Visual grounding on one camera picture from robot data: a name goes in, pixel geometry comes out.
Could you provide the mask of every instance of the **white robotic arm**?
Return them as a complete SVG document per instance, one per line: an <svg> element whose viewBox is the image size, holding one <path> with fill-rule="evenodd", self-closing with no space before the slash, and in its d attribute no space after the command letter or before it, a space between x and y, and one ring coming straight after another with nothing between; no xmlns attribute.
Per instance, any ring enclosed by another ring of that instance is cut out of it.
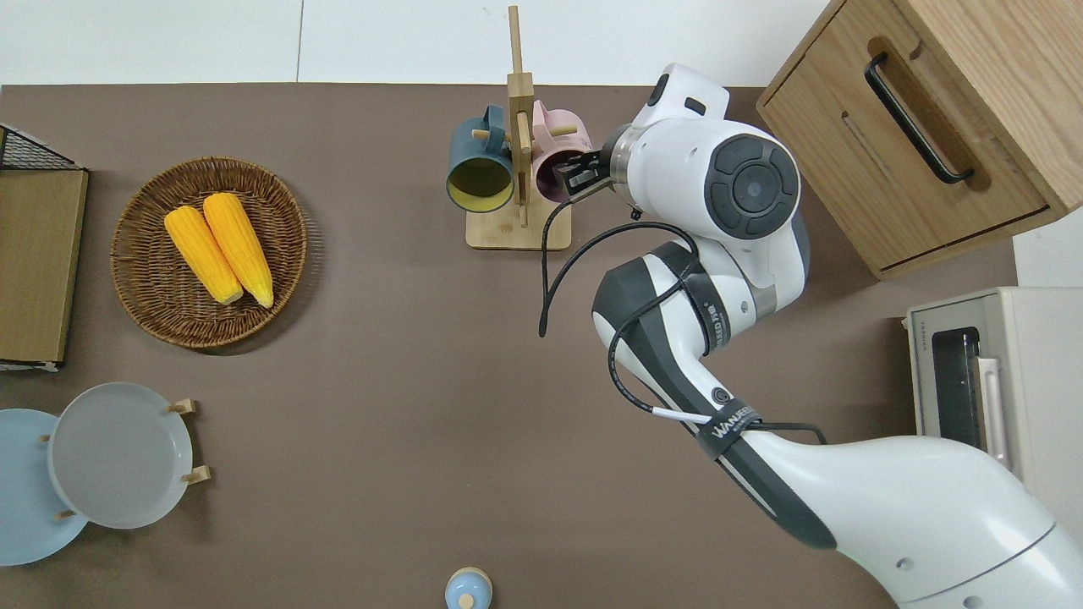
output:
<svg viewBox="0 0 1083 609"><path fill-rule="evenodd" d="M1083 607L1079 547L986 453L927 437L790 442L756 430L757 413L700 363L796 299L808 270L793 158L725 120L727 101L670 65L631 125L561 169L573 200L611 185L692 235L602 280L595 325L616 361L771 519L852 558L900 607Z"/></svg>

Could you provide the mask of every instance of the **mug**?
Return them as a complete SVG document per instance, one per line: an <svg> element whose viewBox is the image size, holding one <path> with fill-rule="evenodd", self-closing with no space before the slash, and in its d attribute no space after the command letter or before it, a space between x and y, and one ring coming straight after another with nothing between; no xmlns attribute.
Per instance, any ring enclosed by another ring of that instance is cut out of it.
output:
<svg viewBox="0 0 1083 609"><path fill-rule="evenodd" d="M475 130L488 135L475 138ZM511 151L504 132L504 108L492 104L484 116L468 118L455 129L446 182L455 205L485 213L511 200Z"/></svg>
<svg viewBox="0 0 1083 609"><path fill-rule="evenodd" d="M547 109L534 100L534 182L538 194L550 203L564 203L567 192L552 168L590 150L590 137L583 120L566 109ZM572 133L559 134L575 129Z"/></svg>

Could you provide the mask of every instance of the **blue mug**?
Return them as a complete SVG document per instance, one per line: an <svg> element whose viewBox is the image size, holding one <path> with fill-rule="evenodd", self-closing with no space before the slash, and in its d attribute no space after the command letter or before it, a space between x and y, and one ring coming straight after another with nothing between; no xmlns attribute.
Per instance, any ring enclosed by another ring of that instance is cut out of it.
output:
<svg viewBox="0 0 1083 609"><path fill-rule="evenodd" d="M487 135L474 137L474 131ZM455 129L447 171L447 196L455 205L485 213L511 200L511 150L504 133L504 108L492 104L483 117L464 120Z"/></svg>

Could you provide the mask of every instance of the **plate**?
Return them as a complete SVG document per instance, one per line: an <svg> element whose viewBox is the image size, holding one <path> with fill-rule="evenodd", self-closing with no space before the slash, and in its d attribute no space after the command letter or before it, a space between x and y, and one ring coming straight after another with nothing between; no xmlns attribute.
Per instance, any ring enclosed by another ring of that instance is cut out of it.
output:
<svg viewBox="0 0 1083 609"><path fill-rule="evenodd" d="M61 498L91 522L145 527L169 514L192 472L192 439L169 402L130 383L107 383L68 404L49 442Z"/></svg>
<svg viewBox="0 0 1083 609"><path fill-rule="evenodd" d="M0 567L54 554L82 531L87 519L55 516L67 509L49 479L49 446L56 417L39 411L0 411Z"/></svg>
<svg viewBox="0 0 1083 609"><path fill-rule="evenodd" d="M270 309L247 291L236 302L218 303L166 232L167 213L182 205L203 211L204 199L219 192L237 195L256 230L271 268ZM207 349L270 323L297 288L306 251L304 215L277 176L247 160L210 156L171 167L135 193L117 222L109 259L120 304L141 328L166 342Z"/></svg>

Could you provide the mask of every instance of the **wooden drawer cabinet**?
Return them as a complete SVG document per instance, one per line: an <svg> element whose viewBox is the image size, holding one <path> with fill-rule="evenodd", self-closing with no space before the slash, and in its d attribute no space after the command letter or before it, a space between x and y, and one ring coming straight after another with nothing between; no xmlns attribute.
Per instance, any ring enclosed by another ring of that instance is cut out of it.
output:
<svg viewBox="0 0 1083 609"><path fill-rule="evenodd" d="M1080 31L1079 0L836 0L757 108L885 278L1083 203Z"/></svg>

